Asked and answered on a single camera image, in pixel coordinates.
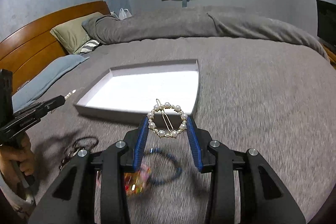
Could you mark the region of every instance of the pearl hair clip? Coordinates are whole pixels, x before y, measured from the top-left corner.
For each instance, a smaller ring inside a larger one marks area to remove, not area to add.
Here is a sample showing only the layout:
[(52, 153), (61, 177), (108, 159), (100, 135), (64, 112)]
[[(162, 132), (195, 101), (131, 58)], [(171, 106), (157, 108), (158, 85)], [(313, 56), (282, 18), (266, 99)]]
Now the pearl hair clip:
[[(166, 102), (164, 105), (162, 105), (159, 99), (156, 99), (156, 102), (157, 102), (157, 105), (155, 105), (154, 108), (150, 112), (148, 112), (148, 114), (147, 114), (147, 117), (149, 119), (148, 120), (148, 128), (153, 130), (154, 133), (156, 133), (160, 138), (162, 138), (162, 137), (176, 138), (178, 134), (181, 134), (184, 130), (187, 129), (187, 121), (186, 120), (188, 118), (188, 115), (184, 114), (184, 112), (181, 110), (180, 106), (171, 105), (169, 102)], [(178, 130), (174, 130), (174, 128), (171, 125), (171, 122), (170, 122), (170, 120), (169, 120), (169, 118), (168, 118), (168, 116), (165, 112), (165, 109), (173, 109), (181, 115), (182, 123), (181, 123)], [(163, 120), (166, 124), (166, 127), (167, 127), (168, 131), (169, 131), (168, 133), (165, 133), (163, 130), (158, 130), (156, 128), (155, 123), (153, 122), (155, 112), (159, 112), (159, 111), (161, 112)]]

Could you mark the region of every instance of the wooden headboard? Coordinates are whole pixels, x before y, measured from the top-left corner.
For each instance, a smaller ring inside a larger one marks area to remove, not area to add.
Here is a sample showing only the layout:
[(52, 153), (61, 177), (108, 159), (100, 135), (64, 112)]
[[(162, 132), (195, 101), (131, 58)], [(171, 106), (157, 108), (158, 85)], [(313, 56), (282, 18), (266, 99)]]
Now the wooden headboard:
[(0, 69), (13, 72), (13, 94), (53, 60), (68, 54), (50, 30), (94, 12), (110, 14), (105, 1), (80, 4), (41, 17), (0, 42)]

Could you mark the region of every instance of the gray blanket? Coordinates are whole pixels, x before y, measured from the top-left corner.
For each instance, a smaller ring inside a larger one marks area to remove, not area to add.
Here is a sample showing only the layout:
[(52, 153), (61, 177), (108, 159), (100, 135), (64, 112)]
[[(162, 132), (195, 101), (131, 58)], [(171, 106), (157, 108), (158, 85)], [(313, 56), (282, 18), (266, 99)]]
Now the gray blanket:
[[(89, 55), (40, 100), (74, 89), (76, 93), (27, 131), (39, 162), (37, 201), (57, 177), (63, 150), (75, 138), (97, 136), (100, 143), (95, 151), (99, 151), (134, 128), (79, 117), (73, 106), (77, 94), (109, 67), (176, 59), (199, 62), (198, 127), (231, 149), (259, 150), (307, 221), (330, 194), (336, 182), (336, 72), (316, 50), (264, 39), (181, 37), (103, 45)], [(197, 172), (187, 136), (180, 137), (170, 140), (149, 135), (147, 148), (170, 151), (183, 172), (170, 184), (130, 198), (132, 223), (204, 223), (210, 175)], [(172, 166), (160, 157), (146, 158), (146, 162), (157, 177), (172, 174)], [(238, 223), (237, 191), (236, 201)]]
[(90, 37), (109, 45), (143, 39), (179, 37), (243, 37), (311, 47), (328, 59), (323, 47), (307, 32), (285, 22), (233, 12), (227, 7), (162, 9), (127, 20), (107, 15), (83, 22)]

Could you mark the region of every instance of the blue bracelet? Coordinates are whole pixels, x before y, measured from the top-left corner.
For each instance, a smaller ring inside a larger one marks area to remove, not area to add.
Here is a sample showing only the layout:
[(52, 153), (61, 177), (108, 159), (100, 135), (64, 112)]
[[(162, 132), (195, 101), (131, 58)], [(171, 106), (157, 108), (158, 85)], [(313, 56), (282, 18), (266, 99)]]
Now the blue bracelet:
[(150, 177), (148, 178), (148, 182), (150, 184), (152, 184), (152, 185), (163, 185), (163, 184), (166, 184), (168, 182), (172, 182), (173, 180), (177, 179), (181, 175), (182, 168), (181, 168), (179, 162), (176, 160), (176, 158), (171, 153), (166, 153), (162, 149), (156, 147), (156, 148), (151, 148), (150, 150), (146, 151), (144, 154), (145, 155), (152, 155), (154, 153), (160, 154), (163, 157), (165, 157), (166, 159), (172, 161), (172, 163), (175, 167), (175, 174), (172, 177), (169, 177), (169, 178), (163, 179), (163, 180), (153, 179), (153, 177), (150, 175)]

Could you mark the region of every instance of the human hand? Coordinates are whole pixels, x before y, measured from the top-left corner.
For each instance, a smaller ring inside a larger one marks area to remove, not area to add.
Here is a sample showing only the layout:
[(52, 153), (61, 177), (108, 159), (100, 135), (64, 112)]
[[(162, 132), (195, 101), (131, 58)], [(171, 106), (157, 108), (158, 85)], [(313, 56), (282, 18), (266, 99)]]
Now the human hand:
[(25, 133), (21, 141), (22, 149), (15, 149), (11, 146), (0, 146), (0, 171), (7, 185), (14, 193), (17, 192), (17, 184), (20, 182), (11, 160), (20, 161), (20, 170), (26, 176), (34, 172), (35, 157), (31, 151), (31, 143), (28, 135)]

